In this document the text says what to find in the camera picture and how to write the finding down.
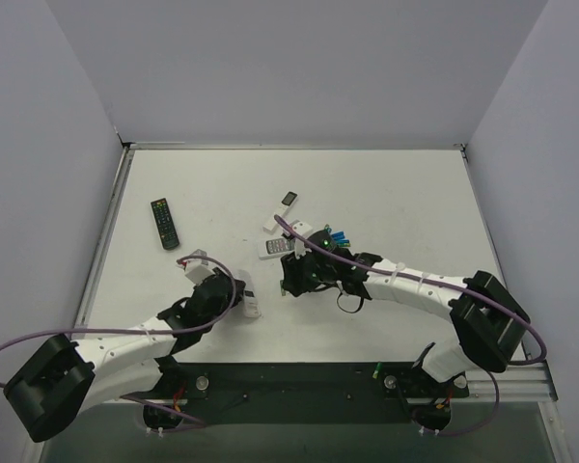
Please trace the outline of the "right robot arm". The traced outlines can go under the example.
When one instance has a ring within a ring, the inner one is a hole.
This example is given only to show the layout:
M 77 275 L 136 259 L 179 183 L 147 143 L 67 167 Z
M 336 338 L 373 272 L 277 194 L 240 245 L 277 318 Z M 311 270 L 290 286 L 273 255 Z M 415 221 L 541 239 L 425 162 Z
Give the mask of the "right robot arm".
M 438 383 L 469 369 L 500 373 L 512 365 L 530 318 L 501 282 L 421 272 L 372 253 L 351 253 L 326 230 L 295 241 L 281 258 L 282 287 L 292 296 L 332 286 L 362 301 L 389 301 L 450 322 L 452 340 L 433 342 L 416 366 Z

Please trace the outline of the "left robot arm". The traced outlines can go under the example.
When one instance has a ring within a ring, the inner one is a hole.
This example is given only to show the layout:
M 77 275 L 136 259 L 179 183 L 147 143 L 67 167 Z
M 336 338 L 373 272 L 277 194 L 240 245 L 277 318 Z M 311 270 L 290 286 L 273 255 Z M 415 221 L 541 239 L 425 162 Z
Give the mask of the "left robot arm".
M 7 382 L 4 396 L 35 443 L 65 430 L 83 411 L 123 395 L 172 394 L 174 354 L 195 345 L 214 320 L 243 299 L 245 284 L 215 269 L 190 296 L 129 334 L 69 340 L 50 337 Z

